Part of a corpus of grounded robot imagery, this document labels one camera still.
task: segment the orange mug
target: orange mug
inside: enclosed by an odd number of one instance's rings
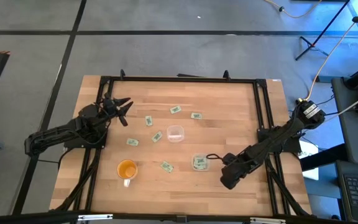
[[[137,165],[130,159],[123,160],[117,166],[117,174],[124,179],[124,186],[129,187],[131,180],[137,174]]]

